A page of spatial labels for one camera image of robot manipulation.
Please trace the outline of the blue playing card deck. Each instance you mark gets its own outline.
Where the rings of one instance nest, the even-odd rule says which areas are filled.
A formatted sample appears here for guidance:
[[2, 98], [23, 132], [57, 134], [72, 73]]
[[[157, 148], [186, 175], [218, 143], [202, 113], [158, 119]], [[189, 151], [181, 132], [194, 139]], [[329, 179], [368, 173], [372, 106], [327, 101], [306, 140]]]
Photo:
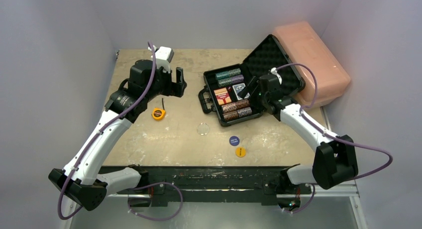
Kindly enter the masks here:
[[240, 92], [241, 92], [241, 91], [242, 91], [245, 87], [246, 87], [246, 84], [245, 84], [245, 83], [240, 83], [240, 84], [236, 84], [236, 85], [233, 85], [233, 86], [232, 86], [232, 88], [233, 88], [233, 90], [234, 90], [234, 93], [235, 93], [235, 96], [236, 96], [236, 98], [237, 98], [237, 100], [238, 100], [238, 101], [249, 98], [249, 93], [248, 93], [247, 95], [245, 95], [245, 97], [241, 97], [241, 96], [239, 95], [239, 93], [240, 93]]

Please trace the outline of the blue grey poker chip stack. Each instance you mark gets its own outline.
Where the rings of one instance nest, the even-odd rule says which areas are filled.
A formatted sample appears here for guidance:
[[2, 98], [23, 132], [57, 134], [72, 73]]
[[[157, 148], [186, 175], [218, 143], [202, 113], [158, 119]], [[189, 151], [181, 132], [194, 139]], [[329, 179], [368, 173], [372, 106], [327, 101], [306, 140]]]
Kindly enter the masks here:
[[241, 118], [241, 117], [246, 117], [246, 116], [251, 115], [252, 109], [251, 107], [245, 107], [245, 108], [236, 110], [236, 112], [238, 114], [238, 117]]

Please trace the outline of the brown poker chip stack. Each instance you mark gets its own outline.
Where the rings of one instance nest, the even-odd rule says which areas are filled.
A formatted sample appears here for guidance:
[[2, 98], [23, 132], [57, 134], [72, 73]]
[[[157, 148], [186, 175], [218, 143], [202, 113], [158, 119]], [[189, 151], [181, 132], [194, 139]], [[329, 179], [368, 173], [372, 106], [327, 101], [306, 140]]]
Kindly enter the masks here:
[[231, 120], [235, 120], [237, 119], [238, 116], [238, 112], [237, 111], [231, 111], [231, 112], [227, 112], [223, 114], [223, 118], [225, 121], [231, 121]]

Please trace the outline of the blue small blind button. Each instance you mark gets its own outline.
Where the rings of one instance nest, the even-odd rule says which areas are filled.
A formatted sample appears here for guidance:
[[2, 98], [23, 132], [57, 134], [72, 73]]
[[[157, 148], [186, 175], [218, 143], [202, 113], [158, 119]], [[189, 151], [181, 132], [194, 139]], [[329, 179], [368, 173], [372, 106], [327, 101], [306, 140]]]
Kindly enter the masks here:
[[231, 136], [229, 138], [229, 144], [231, 146], [238, 146], [240, 144], [240, 139], [237, 136]]

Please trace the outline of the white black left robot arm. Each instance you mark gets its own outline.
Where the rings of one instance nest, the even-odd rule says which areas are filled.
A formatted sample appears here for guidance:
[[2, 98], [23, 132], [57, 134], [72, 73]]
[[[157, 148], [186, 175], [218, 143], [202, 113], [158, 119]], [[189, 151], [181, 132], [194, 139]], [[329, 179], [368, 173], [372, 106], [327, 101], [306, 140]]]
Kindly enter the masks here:
[[64, 196], [80, 208], [92, 211], [106, 196], [124, 190], [144, 193], [149, 187], [148, 172], [129, 165], [119, 171], [101, 174], [104, 161], [123, 134], [147, 110], [156, 96], [182, 97], [187, 87], [184, 70], [177, 67], [176, 81], [172, 70], [151, 60], [138, 60], [129, 77], [110, 95], [101, 118], [83, 147], [63, 169], [52, 169], [48, 178]]

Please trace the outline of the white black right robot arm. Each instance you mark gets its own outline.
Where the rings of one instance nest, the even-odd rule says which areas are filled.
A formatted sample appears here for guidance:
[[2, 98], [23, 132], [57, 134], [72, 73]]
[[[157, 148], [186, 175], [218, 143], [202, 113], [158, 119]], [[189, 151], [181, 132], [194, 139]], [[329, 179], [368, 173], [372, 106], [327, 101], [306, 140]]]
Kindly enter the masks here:
[[246, 95], [251, 106], [289, 126], [315, 153], [311, 165], [290, 166], [282, 173], [279, 185], [284, 192], [290, 193], [306, 183], [330, 189], [358, 175], [353, 140], [323, 127], [293, 97], [284, 95], [279, 77], [272, 74], [253, 77], [239, 93], [241, 97]]

